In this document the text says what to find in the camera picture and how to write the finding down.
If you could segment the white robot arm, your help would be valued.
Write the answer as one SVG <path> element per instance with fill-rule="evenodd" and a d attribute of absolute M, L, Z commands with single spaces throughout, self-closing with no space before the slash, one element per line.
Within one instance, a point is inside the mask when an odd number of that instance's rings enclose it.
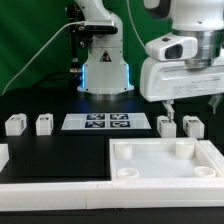
<path fill-rule="evenodd" d="M 224 94 L 224 0 L 143 0 L 155 19 L 170 19 L 172 31 L 145 45 L 140 93 L 161 101 L 174 117 L 173 101 L 209 95 L 216 107 Z"/>

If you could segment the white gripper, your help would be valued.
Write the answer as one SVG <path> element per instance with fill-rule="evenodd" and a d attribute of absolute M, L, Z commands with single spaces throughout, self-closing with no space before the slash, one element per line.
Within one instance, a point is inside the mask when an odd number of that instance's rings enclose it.
<path fill-rule="evenodd" d="M 170 120 L 175 115 L 173 100 L 203 95 L 212 95 L 209 105 L 215 114 L 224 93 L 224 57 L 204 69 L 188 69 L 183 61 L 147 58 L 141 69 L 140 93 L 149 102 L 163 101 Z"/>

